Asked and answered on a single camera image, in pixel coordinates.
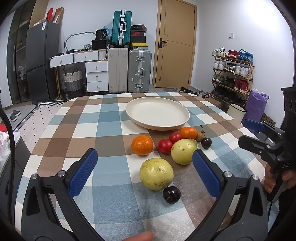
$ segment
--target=black refrigerator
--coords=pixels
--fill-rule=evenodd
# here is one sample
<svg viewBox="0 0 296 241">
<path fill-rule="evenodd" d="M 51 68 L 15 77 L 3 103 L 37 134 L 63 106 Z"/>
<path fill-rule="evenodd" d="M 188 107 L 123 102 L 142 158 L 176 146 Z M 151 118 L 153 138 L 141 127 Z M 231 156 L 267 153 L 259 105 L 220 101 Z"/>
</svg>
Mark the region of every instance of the black refrigerator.
<svg viewBox="0 0 296 241">
<path fill-rule="evenodd" d="M 54 100 L 57 84 L 49 59 L 59 52 L 60 26 L 44 21 L 27 33 L 26 66 L 32 104 L 40 100 Z"/>
</svg>

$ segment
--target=teal suitcase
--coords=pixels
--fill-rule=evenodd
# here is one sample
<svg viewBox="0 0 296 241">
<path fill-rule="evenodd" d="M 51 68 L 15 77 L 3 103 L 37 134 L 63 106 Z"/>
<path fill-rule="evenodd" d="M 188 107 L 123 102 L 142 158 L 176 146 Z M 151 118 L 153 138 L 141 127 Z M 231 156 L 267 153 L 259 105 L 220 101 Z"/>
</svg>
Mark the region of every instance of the teal suitcase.
<svg viewBox="0 0 296 241">
<path fill-rule="evenodd" d="M 112 29 L 112 44 L 128 48 L 131 36 L 131 12 L 115 11 Z"/>
</svg>

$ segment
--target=metal screw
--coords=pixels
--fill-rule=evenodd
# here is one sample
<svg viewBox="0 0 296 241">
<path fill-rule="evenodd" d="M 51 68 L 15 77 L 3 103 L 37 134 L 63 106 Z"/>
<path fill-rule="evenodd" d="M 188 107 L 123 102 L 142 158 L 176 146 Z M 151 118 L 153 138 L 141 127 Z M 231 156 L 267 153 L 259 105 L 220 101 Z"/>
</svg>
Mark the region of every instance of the metal screw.
<svg viewBox="0 0 296 241">
<path fill-rule="evenodd" d="M 63 177 L 65 174 L 66 174 L 65 171 L 59 171 L 59 172 L 57 173 L 57 175 L 58 175 L 59 177 Z"/>
<path fill-rule="evenodd" d="M 225 177 L 232 177 L 232 173 L 230 171 L 224 172 Z"/>
<path fill-rule="evenodd" d="M 254 180 L 258 180 L 258 179 L 259 179 L 259 177 L 258 177 L 257 175 L 255 175 L 255 174 L 252 176 L 252 178 L 253 178 Z"/>
<path fill-rule="evenodd" d="M 32 180 L 35 180 L 36 178 L 37 178 L 37 174 L 36 173 L 31 176 L 31 179 Z"/>
</svg>

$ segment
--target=gray suitcase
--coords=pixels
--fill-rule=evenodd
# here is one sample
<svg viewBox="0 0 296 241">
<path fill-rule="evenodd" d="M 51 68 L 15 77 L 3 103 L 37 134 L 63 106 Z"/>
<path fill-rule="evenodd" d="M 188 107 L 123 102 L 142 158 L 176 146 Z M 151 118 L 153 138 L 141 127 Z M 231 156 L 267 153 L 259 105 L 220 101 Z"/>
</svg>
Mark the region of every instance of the gray suitcase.
<svg viewBox="0 0 296 241">
<path fill-rule="evenodd" d="M 126 93 L 128 81 L 128 49 L 108 51 L 108 85 L 111 93 Z"/>
<path fill-rule="evenodd" d="M 128 91 L 148 92 L 150 85 L 152 54 L 148 50 L 129 51 Z"/>
</svg>

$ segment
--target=wooden door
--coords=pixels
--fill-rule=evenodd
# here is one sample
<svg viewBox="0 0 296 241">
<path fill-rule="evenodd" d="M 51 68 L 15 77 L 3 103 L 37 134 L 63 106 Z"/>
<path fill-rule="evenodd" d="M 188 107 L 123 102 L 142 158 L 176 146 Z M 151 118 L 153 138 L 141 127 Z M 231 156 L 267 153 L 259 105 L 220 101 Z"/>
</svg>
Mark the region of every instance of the wooden door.
<svg viewBox="0 0 296 241">
<path fill-rule="evenodd" d="M 155 87 L 189 87 L 195 51 L 195 7 L 161 0 Z"/>
</svg>

